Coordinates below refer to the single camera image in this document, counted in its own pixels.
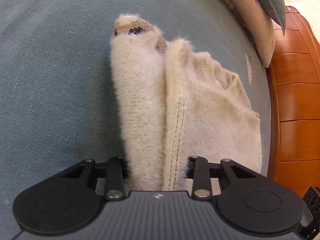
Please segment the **blue floral bed sheet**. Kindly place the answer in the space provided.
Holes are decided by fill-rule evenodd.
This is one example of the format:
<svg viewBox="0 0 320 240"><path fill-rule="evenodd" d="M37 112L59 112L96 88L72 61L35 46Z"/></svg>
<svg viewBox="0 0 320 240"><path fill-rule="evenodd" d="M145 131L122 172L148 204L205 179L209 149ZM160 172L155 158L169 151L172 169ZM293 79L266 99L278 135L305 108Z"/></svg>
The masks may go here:
<svg viewBox="0 0 320 240"><path fill-rule="evenodd" d="M266 72L222 0L1 0L1 239L19 233L12 203L24 189L85 158L123 153L109 61L121 14L139 15L169 41L189 40L239 74L261 120L267 173Z"/></svg>

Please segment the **orange wooden headboard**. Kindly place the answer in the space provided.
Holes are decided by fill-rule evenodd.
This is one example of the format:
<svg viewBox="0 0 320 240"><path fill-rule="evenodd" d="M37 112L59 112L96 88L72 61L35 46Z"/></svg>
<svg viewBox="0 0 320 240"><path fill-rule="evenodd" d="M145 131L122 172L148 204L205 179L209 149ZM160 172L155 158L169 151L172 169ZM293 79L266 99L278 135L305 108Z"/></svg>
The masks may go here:
<svg viewBox="0 0 320 240"><path fill-rule="evenodd" d="M300 197L319 186L319 42L310 24L286 7L274 25L276 47L266 69L271 99L268 178Z"/></svg>

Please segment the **cream floral pillow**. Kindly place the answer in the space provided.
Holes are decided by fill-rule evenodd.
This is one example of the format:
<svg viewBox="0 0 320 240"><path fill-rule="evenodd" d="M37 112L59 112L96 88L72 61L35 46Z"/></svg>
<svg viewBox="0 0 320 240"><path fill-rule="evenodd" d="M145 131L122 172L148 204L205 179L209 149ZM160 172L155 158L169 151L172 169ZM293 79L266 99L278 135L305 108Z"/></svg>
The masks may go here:
<svg viewBox="0 0 320 240"><path fill-rule="evenodd" d="M258 0L223 0L239 22L251 34L263 67L269 67L275 48L271 18Z"/></svg>

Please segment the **cream knit sweater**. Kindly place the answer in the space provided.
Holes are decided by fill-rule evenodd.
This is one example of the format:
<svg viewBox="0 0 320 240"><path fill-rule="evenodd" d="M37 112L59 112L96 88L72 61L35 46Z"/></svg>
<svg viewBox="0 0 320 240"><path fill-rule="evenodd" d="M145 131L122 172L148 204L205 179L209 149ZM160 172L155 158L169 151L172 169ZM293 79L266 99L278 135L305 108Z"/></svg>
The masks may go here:
<svg viewBox="0 0 320 240"><path fill-rule="evenodd" d="M189 190L188 158L261 171L260 119L238 74L136 15L114 24L111 68L132 190Z"/></svg>

